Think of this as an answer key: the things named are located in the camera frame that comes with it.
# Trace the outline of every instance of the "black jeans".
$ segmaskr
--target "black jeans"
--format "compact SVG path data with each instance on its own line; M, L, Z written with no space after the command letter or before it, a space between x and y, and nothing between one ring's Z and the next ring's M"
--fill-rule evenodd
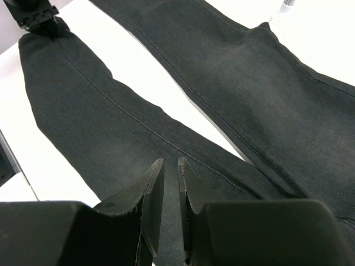
M196 174L226 198L319 198L335 212L354 242L351 175L330 178L335 177L334 170L350 171L349 167L334 166L340 161L338 150L326 154L338 160L318 165L320 159L327 159L323 150L330 149L322 144L326 144L329 134L335 135L336 129L330 126L327 131L324 125L308 124L306 120L328 118L334 108L324 106L322 99L340 92L322 89L319 93L319 88L313 87L308 90L308 82L303 80L309 74L304 70L295 73L298 68L292 67L292 62L300 63L293 60L293 55L275 57L275 50L287 50L276 42L266 25L248 30L204 2L94 2L130 27L188 96L257 166L230 155L115 81L94 53L68 30L54 40L35 34L23 37L19 43L21 62L38 127L101 199L131 183L158 157L165 159L161 241L155 260L158 265L182 262L176 170L179 156L187 157ZM352 89L338 81L329 82L343 90ZM337 105L337 111L350 113L350 101L346 104ZM323 113L317 109L316 116L312 108L323 108ZM341 123L335 118L325 122ZM341 163L351 165L348 159L353 158L354 143L342 137L350 136L353 124L345 119L351 117L343 117L341 125L345 128L337 132L334 144L347 140L343 148L348 154L341 157ZM315 135L307 145L312 130ZM314 162L306 161L308 157Z
M355 250L355 88L316 73L267 23L203 0L91 0L131 31L285 197L325 202Z
M283 198L258 169L167 116L114 80L103 62L61 21L60 36L19 42L36 123L102 200L165 160L157 265L181 265L178 157L225 198Z

